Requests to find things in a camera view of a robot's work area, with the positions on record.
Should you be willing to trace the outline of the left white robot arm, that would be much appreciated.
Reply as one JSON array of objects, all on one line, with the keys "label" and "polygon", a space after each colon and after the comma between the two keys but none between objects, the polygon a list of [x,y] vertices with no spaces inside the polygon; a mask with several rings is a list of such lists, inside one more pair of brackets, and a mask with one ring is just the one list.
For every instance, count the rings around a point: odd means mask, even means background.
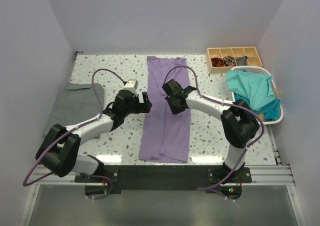
[{"label": "left white robot arm", "polygon": [[36,153],[36,162],[59,177],[74,172],[85,174],[92,182],[100,181],[104,175],[103,163],[93,156],[80,155],[79,148],[87,141],[120,127],[128,115],[149,113],[152,103],[147,92],[141,94],[143,102],[140,102],[139,95],[122,89],[102,114],[80,124],[52,126]]}]

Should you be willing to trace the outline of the purple t shirt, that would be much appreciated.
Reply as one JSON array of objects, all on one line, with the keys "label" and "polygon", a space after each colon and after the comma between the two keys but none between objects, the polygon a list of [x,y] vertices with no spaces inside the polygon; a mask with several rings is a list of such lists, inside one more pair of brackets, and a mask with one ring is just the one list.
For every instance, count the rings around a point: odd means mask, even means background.
[{"label": "purple t shirt", "polygon": [[147,57],[147,94],[152,103],[144,117],[139,160],[159,163],[188,161],[191,111],[173,115],[162,86],[171,79],[183,88],[190,85],[185,58]]}]

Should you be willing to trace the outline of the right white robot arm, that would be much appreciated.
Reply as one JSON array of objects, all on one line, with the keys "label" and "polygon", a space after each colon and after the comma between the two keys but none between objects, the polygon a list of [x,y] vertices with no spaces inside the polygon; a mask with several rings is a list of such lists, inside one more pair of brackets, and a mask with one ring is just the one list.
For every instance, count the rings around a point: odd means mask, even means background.
[{"label": "right white robot arm", "polygon": [[201,111],[220,120],[225,138],[229,143],[228,153],[218,175],[228,182],[235,182],[241,175],[249,144],[260,126],[256,117],[243,100],[226,101],[201,95],[197,88],[183,88],[176,80],[163,84],[166,101],[173,115],[187,109]]}]

